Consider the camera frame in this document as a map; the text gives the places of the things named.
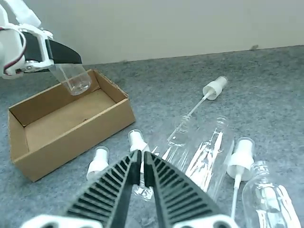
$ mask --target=plastic bottle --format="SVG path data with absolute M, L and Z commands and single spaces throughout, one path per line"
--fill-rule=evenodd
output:
M 151 153 L 185 172 L 193 132 L 193 121 L 189 116 L 165 121 L 148 142 Z
M 152 187 L 147 188 L 144 184 L 143 176 L 143 156 L 145 152 L 150 152 L 149 146 L 143 140 L 143 134 L 140 130 L 134 129 L 128 133 L 129 143 L 130 143 L 130 152 L 140 150 L 142 152 L 142 163 L 140 169 L 140 183 L 139 186 L 135 186 L 134 193 L 141 196 L 145 201 L 150 201 L 153 196 Z
M 86 179 L 93 180 L 99 172 L 109 166 L 108 164 L 109 149 L 105 146 L 98 146 L 95 150 L 95 156 L 87 170 Z
M 227 118 L 218 116 L 200 127 L 196 135 L 185 174 L 215 201 L 233 151 L 233 133 Z
M 300 228 L 286 189 L 271 176 L 265 161 L 252 165 L 253 178 L 243 189 L 247 228 Z

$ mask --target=open cardboard box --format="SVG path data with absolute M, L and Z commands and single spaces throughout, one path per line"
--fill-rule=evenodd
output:
M 9 108 L 10 156 L 37 181 L 135 121 L 128 95 L 96 70 L 71 96 L 58 84 Z

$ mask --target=gray carpet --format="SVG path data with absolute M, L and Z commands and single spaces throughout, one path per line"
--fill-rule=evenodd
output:
M 235 139 L 248 136 L 256 142 L 256 160 L 269 161 L 287 188 L 304 224 L 304 47 L 284 47 L 193 57 L 145 60 L 91 66 L 126 91 L 136 123 L 100 143 L 110 149 L 110 163 L 128 153 L 127 133 L 133 128 L 146 138 L 154 126 L 170 116 L 188 112 L 200 100 L 201 90 L 220 75 L 230 83 L 215 101 L 195 113 L 198 122 L 225 115 Z M 31 183 L 10 162 L 7 109 L 56 83 L 49 73 L 0 79 L 0 225 L 16 228 L 41 214 L 58 214 L 85 183 L 94 149 L 77 157 L 36 183 Z M 218 205 L 229 214 L 233 180 L 226 177 Z M 151 204 L 132 196 L 130 217 L 153 213 Z M 244 227 L 241 197 L 236 221 Z

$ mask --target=red wire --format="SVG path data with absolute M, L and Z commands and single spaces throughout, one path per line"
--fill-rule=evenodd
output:
M 8 29 L 3 28 L 3 27 L 0 27 L 0 31 L 2 31 L 2 30 L 8 30 Z M 22 50 L 22 52 L 20 53 L 20 55 L 19 55 L 15 60 L 9 62 L 9 63 L 6 64 L 6 65 L 4 65 L 3 70 L 4 70 L 4 73 L 5 73 L 5 74 L 7 74 L 7 73 L 6 73 L 6 70 L 7 70 L 9 67 L 11 67 L 12 65 L 16 64 L 17 62 L 19 62 L 19 60 L 22 58 L 24 52 L 25 52 L 25 47 L 24 47 L 24 49 Z

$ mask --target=robotic arm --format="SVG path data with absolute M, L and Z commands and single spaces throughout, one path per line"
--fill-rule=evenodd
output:
M 80 55 L 39 29 L 41 21 L 22 0 L 5 0 L 19 25 L 9 23 L 0 5 L 0 76 L 14 79 L 23 73 L 49 69 L 54 64 L 81 64 Z

